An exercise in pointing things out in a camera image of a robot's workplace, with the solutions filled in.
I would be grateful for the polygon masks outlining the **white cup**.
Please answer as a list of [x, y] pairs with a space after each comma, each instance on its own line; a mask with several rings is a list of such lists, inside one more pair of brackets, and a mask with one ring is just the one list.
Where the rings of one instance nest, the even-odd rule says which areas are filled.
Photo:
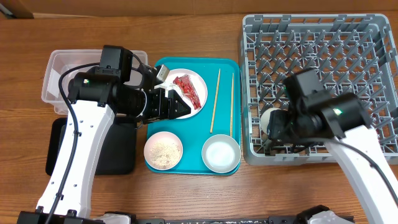
[[265, 110], [265, 112], [263, 112], [263, 114], [261, 116], [260, 127], [265, 134], [267, 134], [267, 128], [268, 128], [268, 125], [270, 122], [271, 113], [276, 110], [279, 110], [279, 108], [269, 108], [269, 109]]

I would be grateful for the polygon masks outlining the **red snack wrapper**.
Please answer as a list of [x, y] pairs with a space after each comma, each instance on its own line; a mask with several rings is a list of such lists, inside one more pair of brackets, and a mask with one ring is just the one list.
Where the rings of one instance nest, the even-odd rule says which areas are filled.
[[183, 92], [183, 95], [186, 96], [192, 103], [194, 109], [201, 108], [201, 102], [195, 87], [190, 79], [189, 75], [183, 75], [181, 77], [176, 77], [173, 80], [173, 84], [177, 85]]

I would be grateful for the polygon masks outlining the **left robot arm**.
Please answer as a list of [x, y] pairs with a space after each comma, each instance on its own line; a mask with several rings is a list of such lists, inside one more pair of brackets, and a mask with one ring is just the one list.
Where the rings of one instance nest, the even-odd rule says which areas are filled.
[[132, 124], [148, 124], [190, 114], [175, 90], [159, 87], [169, 69], [132, 61], [137, 55], [120, 46], [105, 45], [100, 61], [73, 68], [76, 72], [59, 92], [68, 108], [64, 137], [49, 183], [34, 212], [21, 211], [18, 223], [132, 223], [133, 216], [107, 213], [92, 220], [91, 193], [104, 140], [118, 113]]

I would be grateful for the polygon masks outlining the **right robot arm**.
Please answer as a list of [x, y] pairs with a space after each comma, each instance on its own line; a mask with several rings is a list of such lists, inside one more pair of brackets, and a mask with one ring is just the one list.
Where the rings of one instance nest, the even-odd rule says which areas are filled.
[[283, 81], [287, 110], [261, 115], [266, 147], [322, 144], [353, 188], [369, 223], [397, 223], [397, 179], [384, 157], [371, 117], [354, 93], [333, 97], [313, 68]]

